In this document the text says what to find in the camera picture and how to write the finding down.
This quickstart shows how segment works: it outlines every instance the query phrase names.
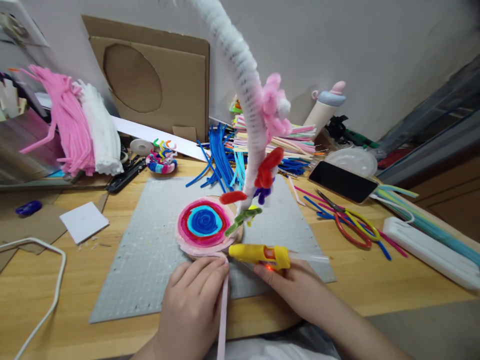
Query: pink pipe cleaner flower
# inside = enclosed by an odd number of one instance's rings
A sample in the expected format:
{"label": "pink pipe cleaner flower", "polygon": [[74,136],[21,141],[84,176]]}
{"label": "pink pipe cleaner flower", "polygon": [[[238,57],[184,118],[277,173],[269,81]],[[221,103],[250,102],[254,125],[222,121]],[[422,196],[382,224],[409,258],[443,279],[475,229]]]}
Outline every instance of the pink pipe cleaner flower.
{"label": "pink pipe cleaner flower", "polygon": [[292,124],[287,115],[290,112],[290,102],[285,91],[280,89],[282,80],[279,73],[274,72],[266,80],[263,87],[263,119],[268,129],[268,142],[272,137],[285,137],[292,133]]}

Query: phone screen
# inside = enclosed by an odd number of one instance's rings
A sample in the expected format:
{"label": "phone screen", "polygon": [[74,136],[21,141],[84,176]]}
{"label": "phone screen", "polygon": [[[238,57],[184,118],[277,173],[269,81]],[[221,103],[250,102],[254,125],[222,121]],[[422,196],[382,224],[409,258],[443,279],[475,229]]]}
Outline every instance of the phone screen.
{"label": "phone screen", "polygon": [[373,180],[361,177],[341,167],[320,161],[308,179],[355,203],[363,203],[379,186]]}

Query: white sleeve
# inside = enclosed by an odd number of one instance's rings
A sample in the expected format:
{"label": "white sleeve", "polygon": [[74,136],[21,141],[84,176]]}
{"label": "white sleeve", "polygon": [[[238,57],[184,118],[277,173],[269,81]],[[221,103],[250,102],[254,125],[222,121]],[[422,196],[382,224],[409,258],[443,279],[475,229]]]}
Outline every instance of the white sleeve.
{"label": "white sleeve", "polygon": [[[205,360],[216,359],[210,351]],[[234,340],[226,343],[225,360],[336,360],[287,341],[270,341],[262,338]]]}

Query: white power strip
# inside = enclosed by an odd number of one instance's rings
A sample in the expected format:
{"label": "white power strip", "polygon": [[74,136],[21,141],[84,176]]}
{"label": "white power strip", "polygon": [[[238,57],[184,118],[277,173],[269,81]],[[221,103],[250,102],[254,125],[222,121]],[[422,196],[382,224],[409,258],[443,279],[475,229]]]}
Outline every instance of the white power strip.
{"label": "white power strip", "polygon": [[465,256],[396,217],[383,223],[383,232],[427,265],[470,290],[480,290],[480,268]]}

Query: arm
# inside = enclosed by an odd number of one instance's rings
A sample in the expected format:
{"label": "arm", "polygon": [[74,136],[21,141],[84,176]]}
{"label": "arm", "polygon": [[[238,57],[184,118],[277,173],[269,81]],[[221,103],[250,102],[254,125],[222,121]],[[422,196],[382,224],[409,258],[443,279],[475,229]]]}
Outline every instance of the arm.
{"label": "arm", "polygon": [[163,295],[158,331],[132,360],[200,360],[219,334],[225,259],[202,257],[180,264]]}
{"label": "arm", "polygon": [[302,318],[330,335],[351,359],[412,359],[323,283],[306,261],[292,261],[282,277],[262,265],[255,272]]}

